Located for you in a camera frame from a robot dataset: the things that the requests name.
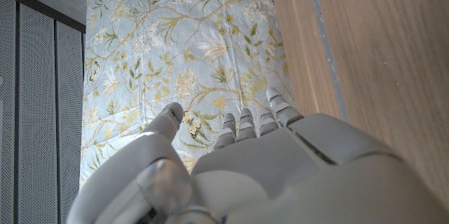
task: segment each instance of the floral bedspread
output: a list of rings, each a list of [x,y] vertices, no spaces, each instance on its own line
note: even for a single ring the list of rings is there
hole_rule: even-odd
[[[293,103],[272,0],[88,0],[84,79],[81,185],[173,101],[188,169],[267,86]]]

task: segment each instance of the flower pattern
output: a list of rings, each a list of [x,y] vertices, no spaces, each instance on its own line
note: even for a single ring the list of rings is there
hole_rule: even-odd
[[[168,103],[185,109],[172,146],[188,169],[226,113],[260,117],[268,86],[294,103],[273,0],[87,2],[81,185]]]
[[[213,61],[226,53],[227,45],[222,39],[217,38],[213,30],[210,30],[210,35],[205,33],[202,34],[204,39],[208,42],[201,42],[199,48],[203,49],[205,52],[203,60],[209,57],[213,58],[209,63],[209,65],[211,65]]]

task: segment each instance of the wooden panel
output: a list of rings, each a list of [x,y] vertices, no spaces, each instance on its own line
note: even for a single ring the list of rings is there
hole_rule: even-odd
[[[340,118],[312,0],[274,0],[298,110]]]
[[[399,151],[449,208],[449,0],[320,3],[349,122]]]

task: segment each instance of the gray perforated wardrobe door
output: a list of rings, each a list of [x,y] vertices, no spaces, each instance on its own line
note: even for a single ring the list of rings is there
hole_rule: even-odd
[[[65,223],[79,189],[83,60],[81,33],[59,22],[56,27],[59,203],[60,222]]]
[[[54,20],[20,5],[18,223],[58,219]]]
[[[13,222],[15,1],[0,0],[0,222]]]

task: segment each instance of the white robotic hand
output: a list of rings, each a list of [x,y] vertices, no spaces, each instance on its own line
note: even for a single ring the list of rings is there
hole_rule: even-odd
[[[304,118],[294,107],[281,96],[275,88],[268,88],[267,100],[271,105],[281,126],[287,126],[298,119]],[[268,108],[264,108],[260,116],[260,136],[270,133],[279,128],[274,114]],[[236,134],[236,121],[234,115],[228,113],[224,116],[222,130],[213,149],[220,148],[239,142],[241,140],[256,138],[253,114],[248,108],[243,108],[240,113],[239,134]]]
[[[393,150],[324,114],[303,117],[267,90],[257,137],[226,114],[213,152],[187,173],[171,147],[183,111],[164,108],[83,186],[67,223],[449,223]]]

